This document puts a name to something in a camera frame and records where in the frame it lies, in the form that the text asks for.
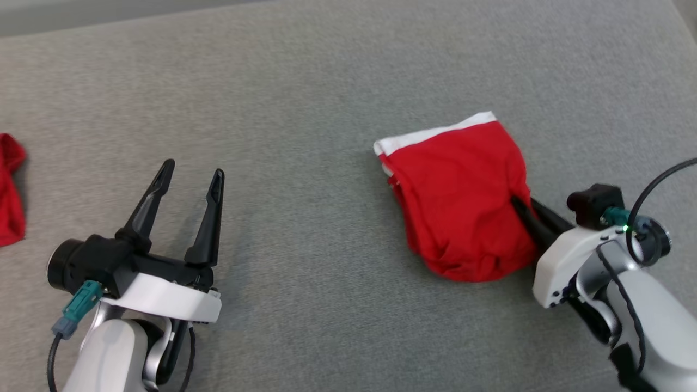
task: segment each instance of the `folded red fabric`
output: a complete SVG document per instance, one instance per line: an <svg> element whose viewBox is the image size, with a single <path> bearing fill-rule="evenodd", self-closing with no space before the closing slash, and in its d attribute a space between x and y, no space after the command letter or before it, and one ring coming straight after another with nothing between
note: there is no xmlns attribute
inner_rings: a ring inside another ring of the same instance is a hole
<svg viewBox="0 0 697 392"><path fill-rule="evenodd" d="M24 212L12 174L20 167L26 153L7 133L0 133L0 246L24 238Z"/></svg>
<svg viewBox="0 0 697 392"><path fill-rule="evenodd" d="M530 206L523 156L491 113L379 140L375 153L404 212L408 244L438 275L482 282L537 256L510 199Z"/></svg>

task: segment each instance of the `gray fabric surface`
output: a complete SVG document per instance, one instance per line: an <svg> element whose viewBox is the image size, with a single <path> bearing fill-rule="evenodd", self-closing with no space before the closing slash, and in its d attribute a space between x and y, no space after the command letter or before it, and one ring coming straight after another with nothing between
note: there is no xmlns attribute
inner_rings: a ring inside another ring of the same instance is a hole
<svg viewBox="0 0 697 392"><path fill-rule="evenodd" d="M0 391L46 388L68 300L45 282L53 248L113 234L168 157L155 252L183 255L227 173L224 308L197 328L190 391L618 391L606 348L535 303L530 271L426 270L372 142L493 110L543 202L566 211L594 182L633 202L696 155L695 63L657 0L269 1L0 40L0 130L30 155L26 239L0 249ZM675 246L652 273L692 311L696 178L645 205Z"/></svg>

